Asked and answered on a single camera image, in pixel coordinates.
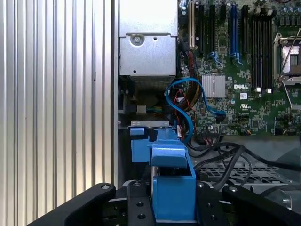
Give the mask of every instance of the hole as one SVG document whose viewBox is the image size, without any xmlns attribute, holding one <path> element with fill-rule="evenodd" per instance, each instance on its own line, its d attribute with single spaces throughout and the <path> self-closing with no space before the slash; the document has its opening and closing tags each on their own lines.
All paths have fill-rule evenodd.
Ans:
<svg viewBox="0 0 301 226">
<path fill-rule="evenodd" d="M 143 220 L 145 219 L 146 216 L 144 214 L 139 214 L 137 217 L 138 219 Z"/>
<path fill-rule="evenodd" d="M 102 186 L 102 189 L 109 189 L 110 188 L 110 185 L 103 185 Z"/>
<path fill-rule="evenodd" d="M 136 181 L 135 183 L 134 183 L 134 186 L 140 186 L 141 185 L 141 183 L 139 182 L 139 181 Z"/>
<path fill-rule="evenodd" d="M 139 203 L 137 203 L 136 204 L 138 207 L 142 207 L 142 206 L 144 206 L 144 203 L 143 202 L 139 202 Z"/>
</svg>

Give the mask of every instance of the chip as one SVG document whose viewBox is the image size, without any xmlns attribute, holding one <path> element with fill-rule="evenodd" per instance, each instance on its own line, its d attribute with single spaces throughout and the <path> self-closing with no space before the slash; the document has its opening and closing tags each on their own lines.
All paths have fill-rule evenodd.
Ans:
<svg viewBox="0 0 301 226">
<path fill-rule="evenodd" d="M 252 122 L 252 128 L 258 128 L 259 122 L 258 121 L 253 121 Z"/>
</svg>

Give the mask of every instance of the black pcie slot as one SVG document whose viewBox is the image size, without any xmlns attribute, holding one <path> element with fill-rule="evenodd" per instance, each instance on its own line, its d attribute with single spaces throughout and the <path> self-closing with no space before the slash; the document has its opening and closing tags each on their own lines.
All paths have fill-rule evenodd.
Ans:
<svg viewBox="0 0 301 226">
<path fill-rule="evenodd" d="M 198 52 L 201 57 L 205 53 L 205 6 L 199 5 L 196 10 L 196 35 L 198 40 L 196 40 L 196 46 L 198 47 Z"/>
<path fill-rule="evenodd" d="M 252 16 L 252 45 L 251 45 L 251 75 L 252 75 L 252 89 L 256 88 L 257 84 L 257 21 L 255 16 Z"/>
<path fill-rule="evenodd" d="M 215 52 L 215 5 L 209 7 L 209 52 Z"/>
<path fill-rule="evenodd" d="M 244 5 L 241 9 L 241 53 L 249 52 L 249 7 Z"/>
</svg>

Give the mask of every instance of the dell logo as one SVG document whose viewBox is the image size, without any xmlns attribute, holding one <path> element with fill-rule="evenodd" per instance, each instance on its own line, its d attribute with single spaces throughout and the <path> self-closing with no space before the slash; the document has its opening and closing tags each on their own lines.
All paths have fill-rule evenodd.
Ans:
<svg viewBox="0 0 301 226">
<path fill-rule="evenodd" d="M 234 89 L 249 89 L 247 85 L 234 85 Z"/>
</svg>

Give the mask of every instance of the metal plate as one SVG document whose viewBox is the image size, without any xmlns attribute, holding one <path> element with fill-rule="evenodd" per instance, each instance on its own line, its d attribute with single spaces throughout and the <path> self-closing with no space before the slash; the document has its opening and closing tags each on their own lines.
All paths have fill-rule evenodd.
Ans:
<svg viewBox="0 0 301 226">
<path fill-rule="evenodd" d="M 175 47 L 176 38 L 170 35 L 145 36 L 140 46 L 132 44 L 131 36 L 120 38 L 120 75 L 175 75 Z"/>
<path fill-rule="evenodd" d="M 169 121 L 131 121 L 134 127 L 168 127 Z"/>
<path fill-rule="evenodd" d="M 119 0 L 119 36 L 178 34 L 177 0 Z"/>
</svg>

